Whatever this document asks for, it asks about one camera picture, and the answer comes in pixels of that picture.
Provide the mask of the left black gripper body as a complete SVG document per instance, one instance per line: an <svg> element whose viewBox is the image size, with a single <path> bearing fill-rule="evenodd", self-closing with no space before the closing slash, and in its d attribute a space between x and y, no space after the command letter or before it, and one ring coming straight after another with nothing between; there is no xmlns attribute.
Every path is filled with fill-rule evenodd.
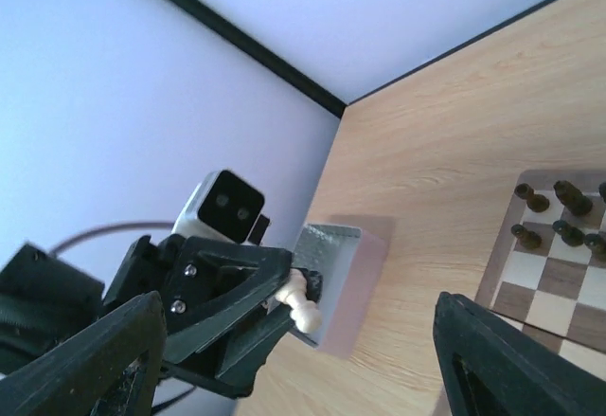
<svg viewBox="0 0 606 416"><path fill-rule="evenodd" d="M26 243L1 267L1 373L9 375L49 353L130 298L168 280L185 238L135 241L103 299L105 284Z"/></svg>

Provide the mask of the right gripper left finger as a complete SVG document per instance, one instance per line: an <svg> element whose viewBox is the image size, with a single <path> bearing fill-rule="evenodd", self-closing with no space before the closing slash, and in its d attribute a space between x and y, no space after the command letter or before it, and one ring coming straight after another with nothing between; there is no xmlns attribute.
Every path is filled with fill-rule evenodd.
<svg viewBox="0 0 606 416"><path fill-rule="evenodd" d="M1 381L3 415L149 415L166 342L156 292L137 296Z"/></svg>

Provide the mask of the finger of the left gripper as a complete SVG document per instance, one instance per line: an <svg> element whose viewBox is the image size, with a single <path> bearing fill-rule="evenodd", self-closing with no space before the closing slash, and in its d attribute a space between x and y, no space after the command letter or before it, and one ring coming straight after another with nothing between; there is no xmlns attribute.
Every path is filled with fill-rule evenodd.
<svg viewBox="0 0 606 416"><path fill-rule="evenodd" d="M318 306L323 284L321 274L295 269L307 280L307 298ZM271 311L259 306L200 351L190 353L181 361L164 359L163 375L223 397L247 397L252 393L258 370L265 365L277 342L288 332L298 331L290 312L288 305L278 301Z"/></svg>
<svg viewBox="0 0 606 416"><path fill-rule="evenodd" d="M185 359L264 308L287 282L292 264L292 252L283 248L185 238L163 284L169 334L164 359Z"/></svg>

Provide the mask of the white pawn passed between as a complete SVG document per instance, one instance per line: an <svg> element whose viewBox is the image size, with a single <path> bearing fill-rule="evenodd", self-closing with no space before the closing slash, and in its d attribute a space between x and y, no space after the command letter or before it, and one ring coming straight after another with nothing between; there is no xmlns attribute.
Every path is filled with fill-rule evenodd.
<svg viewBox="0 0 606 416"><path fill-rule="evenodd" d="M274 294L279 303L291 308L290 318L296 329L311 334L320 328L322 315L317 304L307 298L307 280L298 269L292 269L288 281Z"/></svg>

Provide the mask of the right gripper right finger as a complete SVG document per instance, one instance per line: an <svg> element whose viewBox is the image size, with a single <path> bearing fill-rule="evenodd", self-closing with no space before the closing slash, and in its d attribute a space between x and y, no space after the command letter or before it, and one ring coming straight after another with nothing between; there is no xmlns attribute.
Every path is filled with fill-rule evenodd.
<svg viewBox="0 0 606 416"><path fill-rule="evenodd" d="M453 415L603 415L605 382L460 294L439 294L434 344Z"/></svg>

